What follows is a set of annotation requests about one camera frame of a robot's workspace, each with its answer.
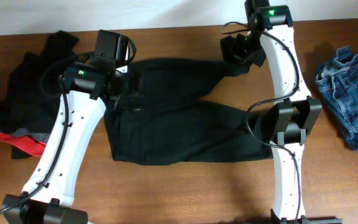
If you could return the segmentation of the blue denim jeans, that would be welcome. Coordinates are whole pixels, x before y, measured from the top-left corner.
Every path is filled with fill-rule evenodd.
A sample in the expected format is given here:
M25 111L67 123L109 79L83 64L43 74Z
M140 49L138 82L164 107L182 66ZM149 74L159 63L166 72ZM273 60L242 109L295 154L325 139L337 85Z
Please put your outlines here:
M358 53L349 46L337 49L318 68L314 81L347 146L358 153Z

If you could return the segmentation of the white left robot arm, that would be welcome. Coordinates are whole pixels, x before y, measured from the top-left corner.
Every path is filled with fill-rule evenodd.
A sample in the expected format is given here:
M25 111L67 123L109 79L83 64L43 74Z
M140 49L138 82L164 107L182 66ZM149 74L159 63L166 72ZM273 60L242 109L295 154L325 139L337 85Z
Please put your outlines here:
M6 195L0 215L8 223L82 223L73 209L75 186L86 149L109 102L129 92L127 66L137 49L129 37L100 30L95 49L58 78L60 105L52 132L30 179L18 196Z

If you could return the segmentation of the black trousers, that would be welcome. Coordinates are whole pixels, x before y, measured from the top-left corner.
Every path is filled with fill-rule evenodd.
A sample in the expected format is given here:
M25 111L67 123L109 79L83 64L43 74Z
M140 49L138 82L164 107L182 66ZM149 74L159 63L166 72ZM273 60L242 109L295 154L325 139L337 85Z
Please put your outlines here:
M144 166L270 159L261 118L204 101L224 77L247 73L223 61L154 58L128 67L133 92L107 107L112 158Z

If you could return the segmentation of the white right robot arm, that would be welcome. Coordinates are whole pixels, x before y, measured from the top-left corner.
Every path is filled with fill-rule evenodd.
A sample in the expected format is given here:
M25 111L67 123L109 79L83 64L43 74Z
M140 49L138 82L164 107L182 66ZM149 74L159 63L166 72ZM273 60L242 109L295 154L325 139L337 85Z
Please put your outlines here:
M268 1L244 3L247 23L222 47L224 59L237 65L268 61L273 81L273 107L262 116L258 141L272 150L275 199L272 223L315 223L306 217L301 195L301 160L322 104L311 96L299 66L293 19L286 5Z

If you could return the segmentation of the black garment pile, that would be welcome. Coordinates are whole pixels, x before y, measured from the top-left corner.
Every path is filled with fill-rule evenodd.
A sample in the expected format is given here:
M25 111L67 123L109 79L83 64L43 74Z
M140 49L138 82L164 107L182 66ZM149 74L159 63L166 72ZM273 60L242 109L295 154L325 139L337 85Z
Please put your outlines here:
M46 92L60 92L58 76L76 58L57 65L46 75L43 72L55 62L74 56L73 48L78 42L79 38L60 30L48 37L40 55L25 53L22 62L9 76L6 99L0 101L0 133L30 136L39 141L49 137L57 117L59 99L44 97L40 81L43 81Z

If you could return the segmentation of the red and grey garment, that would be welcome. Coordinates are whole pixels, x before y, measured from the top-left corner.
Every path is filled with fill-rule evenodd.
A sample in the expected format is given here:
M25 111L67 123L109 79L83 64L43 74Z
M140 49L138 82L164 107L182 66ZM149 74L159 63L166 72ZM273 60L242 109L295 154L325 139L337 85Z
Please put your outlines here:
M48 133L32 133L24 128L17 129L13 133L0 131L0 141L8 143L30 156L37 157L43 154L49 137Z

